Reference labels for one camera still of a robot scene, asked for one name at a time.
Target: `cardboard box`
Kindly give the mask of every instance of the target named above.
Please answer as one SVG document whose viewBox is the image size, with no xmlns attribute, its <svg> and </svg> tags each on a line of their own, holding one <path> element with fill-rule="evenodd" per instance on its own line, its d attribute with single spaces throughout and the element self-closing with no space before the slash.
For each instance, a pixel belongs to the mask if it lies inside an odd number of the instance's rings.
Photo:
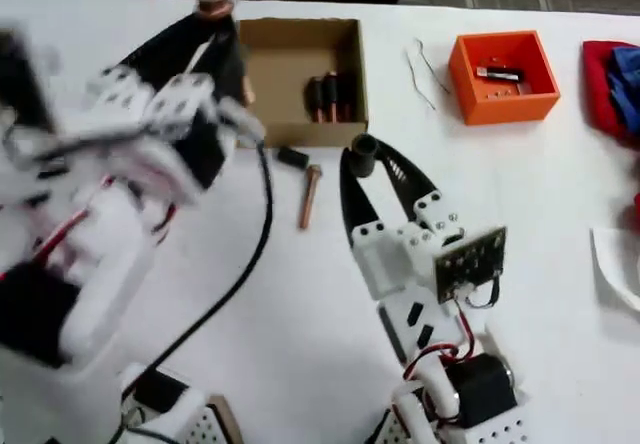
<svg viewBox="0 0 640 444">
<path fill-rule="evenodd" d="M 476 75 L 477 67 L 488 66 L 523 70 L 530 92 L 520 94 L 515 83 Z M 468 125 L 541 121 L 560 99 L 535 31 L 458 36 L 449 70 Z"/>
<path fill-rule="evenodd" d="M 267 146 L 342 147 L 366 131 L 369 118 L 359 21 L 248 20 L 240 21 L 239 36 L 256 94 L 249 108 L 267 129 Z M 309 79 L 330 71 L 354 76 L 351 122 L 313 122 L 305 106 Z"/>
</svg>

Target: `table surface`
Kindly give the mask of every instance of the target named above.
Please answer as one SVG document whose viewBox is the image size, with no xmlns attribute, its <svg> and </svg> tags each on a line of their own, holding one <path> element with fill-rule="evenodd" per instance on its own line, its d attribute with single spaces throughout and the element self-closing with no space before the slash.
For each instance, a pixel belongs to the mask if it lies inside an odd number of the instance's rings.
<svg viewBox="0 0 640 444">
<path fill-rule="evenodd" d="M 191 0 L 0 0 L 0 18 L 59 51 L 52 83 L 62 96 L 191 8 Z M 282 2 L 240 2 L 236 14 L 362 20 L 370 131 L 420 166 L 465 223 L 509 226 L 491 319 L 522 361 L 537 442 L 637 442 L 640 319 L 602 285 L 589 231 L 626 222 L 637 158 L 587 125 L 580 60 L 586 39 L 640 42 L 640 18 Z M 416 94 L 404 54 L 414 38 L 450 85 L 457 35 L 527 29 L 539 32 L 562 93 L 545 122 L 465 127 L 424 66 L 418 77 L 437 110 Z M 340 151 L 310 153 L 324 169 L 311 228 L 296 229 L 300 175 L 274 164 L 275 222 L 262 260 L 168 362 L 228 398 L 248 443 L 361 443 L 400 381 L 342 226 Z M 372 197 L 389 225 L 400 224 L 379 177 Z M 180 212 L 125 317 L 132 357 L 155 357 L 236 279 L 258 239 L 260 189 L 254 154 L 240 151 L 202 205 Z"/>
</svg>

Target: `screw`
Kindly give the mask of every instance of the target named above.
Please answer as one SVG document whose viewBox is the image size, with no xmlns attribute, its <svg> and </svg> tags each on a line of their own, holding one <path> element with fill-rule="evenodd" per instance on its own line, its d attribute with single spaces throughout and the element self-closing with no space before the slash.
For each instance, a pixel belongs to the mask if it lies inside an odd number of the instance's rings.
<svg viewBox="0 0 640 444">
<path fill-rule="evenodd" d="M 313 206 L 313 199 L 316 196 L 316 187 L 320 177 L 322 177 L 322 168 L 320 166 L 311 165 L 307 168 L 307 191 L 305 192 L 302 213 L 300 214 L 300 229 L 309 227 L 311 207 Z"/>
</svg>

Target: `blue cloth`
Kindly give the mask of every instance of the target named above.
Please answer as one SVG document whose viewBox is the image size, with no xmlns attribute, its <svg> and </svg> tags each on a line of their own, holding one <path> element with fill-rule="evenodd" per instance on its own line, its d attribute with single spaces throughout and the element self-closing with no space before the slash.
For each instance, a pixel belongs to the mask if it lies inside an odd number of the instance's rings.
<svg viewBox="0 0 640 444">
<path fill-rule="evenodd" d="M 640 135 L 640 49 L 614 48 L 607 77 L 616 110 L 627 129 Z"/>
</svg>

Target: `orange box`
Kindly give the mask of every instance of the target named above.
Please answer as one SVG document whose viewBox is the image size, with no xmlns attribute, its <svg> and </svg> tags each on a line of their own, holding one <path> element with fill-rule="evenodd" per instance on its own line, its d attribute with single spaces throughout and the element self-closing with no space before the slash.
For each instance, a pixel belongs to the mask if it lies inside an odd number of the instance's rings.
<svg viewBox="0 0 640 444">
<path fill-rule="evenodd" d="M 516 83 L 476 76 L 477 67 L 503 66 L 524 71 L 526 93 Z M 449 70 L 467 125 L 541 121 L 560 99 L 536 31 L 458 36 Z"/>
</svg>

